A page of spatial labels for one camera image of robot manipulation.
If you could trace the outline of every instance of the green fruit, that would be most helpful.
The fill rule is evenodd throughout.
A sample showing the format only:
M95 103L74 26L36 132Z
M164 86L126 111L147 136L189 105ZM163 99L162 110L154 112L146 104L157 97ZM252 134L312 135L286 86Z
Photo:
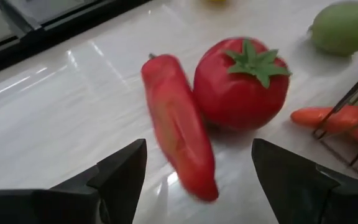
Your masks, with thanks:
M335 55L352 55L358 51L358 1L326 7L316 16L310 31L317 48Z

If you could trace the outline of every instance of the metal rack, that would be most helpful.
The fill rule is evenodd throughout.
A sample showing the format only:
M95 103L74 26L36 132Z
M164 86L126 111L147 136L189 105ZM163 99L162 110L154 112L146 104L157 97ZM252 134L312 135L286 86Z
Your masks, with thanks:
M358 173L358 170L354 168L354 164L358 161L358 153L350 161L343 158L340 153L336 152L333 147L331 147L325 140L334 136L348 135L350 132L358 128L358 124L341 131L340 133L329 134L323 130L324 125L327 120L335 113L338 113L346 105L355 105L358 102L358 82L346 93L346 95L339 100L339 102L334 106L334 108L328 113L328 115L322 120L319 126L313 131L313 137L317 139L326 149L328 149L337 159L350 167L353 171Z

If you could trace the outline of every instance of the green calyx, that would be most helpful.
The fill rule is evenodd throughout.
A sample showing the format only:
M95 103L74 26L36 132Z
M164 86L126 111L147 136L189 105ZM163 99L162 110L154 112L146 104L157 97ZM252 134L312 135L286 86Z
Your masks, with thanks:
M242 53L227 50L225 53L236 62L228 73L246 73L255 76L262 86L269 88L270 77L274 75L291 75L288 69L274 64L278 50L269 50L257 54L252 42L244 39Z

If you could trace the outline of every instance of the red pepper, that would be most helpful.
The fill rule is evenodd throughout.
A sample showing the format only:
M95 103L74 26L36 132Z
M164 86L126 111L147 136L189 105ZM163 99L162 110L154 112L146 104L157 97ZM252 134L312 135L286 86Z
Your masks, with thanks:
M155 136L182 185L201 200L216 200L211 143L179 61L171 55L150 59L142 78Z
M332 109L325 107L302 108L291 114L291 120L308 128L317 128ZM331 115L322 129L328 133L336 134L356 125L358 125L358 106L348 105ZM358 140L358 128L350 131L350 135Z

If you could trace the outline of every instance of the orange carrot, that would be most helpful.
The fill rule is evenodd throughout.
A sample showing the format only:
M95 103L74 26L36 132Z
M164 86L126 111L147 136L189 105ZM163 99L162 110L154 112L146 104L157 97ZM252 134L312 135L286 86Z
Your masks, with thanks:
M291 120L301 126L317 128L325 116L333 108L302 108L291 114ZM358 124L358 106L345 106L339 112L334 113L322 127L328 133L340 133ZM350 132L358 141L358 128Z

